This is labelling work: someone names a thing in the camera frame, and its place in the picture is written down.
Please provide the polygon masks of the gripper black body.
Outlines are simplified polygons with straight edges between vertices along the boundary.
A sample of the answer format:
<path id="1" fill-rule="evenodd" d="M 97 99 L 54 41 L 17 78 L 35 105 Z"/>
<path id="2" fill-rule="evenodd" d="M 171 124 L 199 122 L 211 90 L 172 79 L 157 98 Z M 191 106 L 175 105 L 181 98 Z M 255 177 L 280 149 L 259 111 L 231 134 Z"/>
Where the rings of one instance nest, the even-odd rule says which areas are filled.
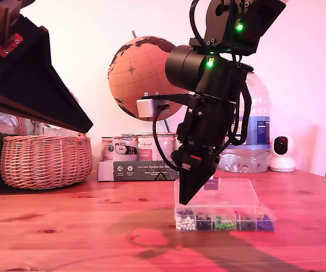
<path id="1" fill-rule="evenodd" d="M 234 121 L 236 103 L 209 95 L 180 95 L 178 102 L 187 106 L 184 121 L 178 125 L 181 146 L 171 155 L 183 170 L 216 168 L 228 129 Z"/>

